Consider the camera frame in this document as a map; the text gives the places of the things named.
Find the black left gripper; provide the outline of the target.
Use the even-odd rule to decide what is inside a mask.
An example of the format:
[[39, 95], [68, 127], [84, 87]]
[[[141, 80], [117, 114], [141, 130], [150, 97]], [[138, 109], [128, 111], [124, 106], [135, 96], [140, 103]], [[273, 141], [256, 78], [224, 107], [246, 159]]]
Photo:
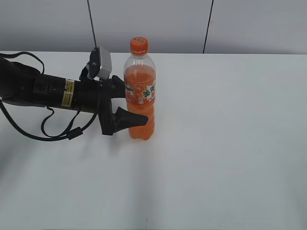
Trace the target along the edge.
[[81, 135], [95, 120], [99, 118], [103, 135], [113, 135], [131, 127], [144, 126], [148, 117], [139, 115], [121, 107], [114, 113], [113, 98], [125, 98], [125, 83], [113, 75], [107, 80], [86, 80], [74, 82], [74, 107], [76, 110], [92, 113], [90, 121], [83, 127], [74, 129], [76, 135]]

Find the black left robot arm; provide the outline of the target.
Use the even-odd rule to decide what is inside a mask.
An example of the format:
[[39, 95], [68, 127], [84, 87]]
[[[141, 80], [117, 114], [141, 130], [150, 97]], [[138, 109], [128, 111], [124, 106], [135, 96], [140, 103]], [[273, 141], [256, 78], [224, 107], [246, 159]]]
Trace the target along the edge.
[[0, 97], [17, 106], [49, 107], [97, 114], [104, 135], [144, 126], [148, 117], [122, 108], [112, 111], [111, 100], [125, 97], [124, 82], [117, 76], [107, 80], [69, 80], [0, 59]]

